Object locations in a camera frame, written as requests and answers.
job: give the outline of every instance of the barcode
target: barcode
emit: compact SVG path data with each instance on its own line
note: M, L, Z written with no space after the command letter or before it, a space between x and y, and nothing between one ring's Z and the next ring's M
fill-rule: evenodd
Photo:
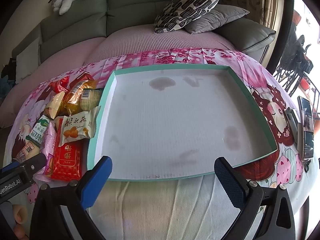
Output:
M77 92L77 90L86 82L88 82L89 80L83 80L81 82L78 83L78 85L76 85L71 91L71 94L75 94Z
M90 96L90 90L84 90L81 99L88 99Z

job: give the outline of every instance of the smartphone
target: smartphone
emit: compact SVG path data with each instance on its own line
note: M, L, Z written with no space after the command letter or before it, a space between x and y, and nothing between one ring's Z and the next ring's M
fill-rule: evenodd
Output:
M298 127L298 152L303 161L313 158L314 127L312 110L309 100L298 96L301 123Z

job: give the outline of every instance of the sofa armrest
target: sofa armrest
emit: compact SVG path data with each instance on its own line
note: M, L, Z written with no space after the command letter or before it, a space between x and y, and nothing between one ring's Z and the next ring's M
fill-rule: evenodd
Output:
M266 47L276 37L276 31L243 17L215 29L214 32L245 54Z

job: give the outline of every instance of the blue gripper pad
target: blue gripper pad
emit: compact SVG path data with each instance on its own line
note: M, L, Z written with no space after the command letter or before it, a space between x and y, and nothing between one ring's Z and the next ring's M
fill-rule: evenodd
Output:
M81 190L80 199L83 209L93 206L111 171L112 160L107 156L103 156L91 171L87 171L90 172L90 178Z
M20 165L20 163L19 162L13 162L13 163L10 163L10 164L8 164L7 166L5 166L5 167L3 167L2 169L0 169L0 172L5 172L5 171L8 171L8 170L10 170L10 169L13 169L13 168L15 168L15 167L17 167L17 166L19 166Z
M247 181L233 170L224 157L219 157L214 162L214 173L227 193L235 208L242 210L249 195Z

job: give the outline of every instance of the black and white patterned pillow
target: black and white patterned pillow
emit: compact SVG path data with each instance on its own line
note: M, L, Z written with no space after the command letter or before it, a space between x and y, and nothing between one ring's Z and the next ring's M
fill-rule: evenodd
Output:
M155 32L164 33L183 28L216 6L219 0L172 0L156 17Z

